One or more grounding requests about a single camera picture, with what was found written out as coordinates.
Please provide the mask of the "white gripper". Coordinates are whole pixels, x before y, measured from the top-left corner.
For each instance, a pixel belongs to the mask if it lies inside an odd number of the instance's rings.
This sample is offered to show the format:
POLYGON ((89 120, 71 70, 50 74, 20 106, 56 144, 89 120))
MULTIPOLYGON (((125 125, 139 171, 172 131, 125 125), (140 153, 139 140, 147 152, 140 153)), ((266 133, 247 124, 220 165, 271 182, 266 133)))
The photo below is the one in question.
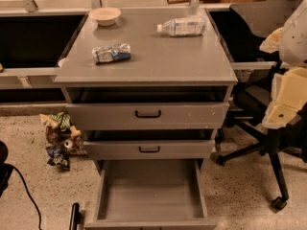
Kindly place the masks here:
POLYGON ((282 61, 293 67, 272 80, 272 100, 265 112, 262 125, 266 128, 285 127, 307 104, 307 0, 260 44, 262 52, 272 54, 279 50, 282 61))

